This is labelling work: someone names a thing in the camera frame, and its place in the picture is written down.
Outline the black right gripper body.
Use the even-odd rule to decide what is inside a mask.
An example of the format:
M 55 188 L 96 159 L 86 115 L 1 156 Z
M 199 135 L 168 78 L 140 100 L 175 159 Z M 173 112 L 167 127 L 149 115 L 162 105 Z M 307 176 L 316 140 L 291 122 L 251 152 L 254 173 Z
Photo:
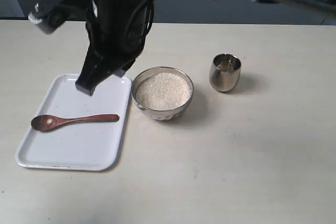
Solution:
M 90 46 L 108 67 L 122 67 L 135 61 L 144 47 L 145 35 L 153 22 L 153 4 L 135 14 L 144 0 L 92 0 L 86 29 Z

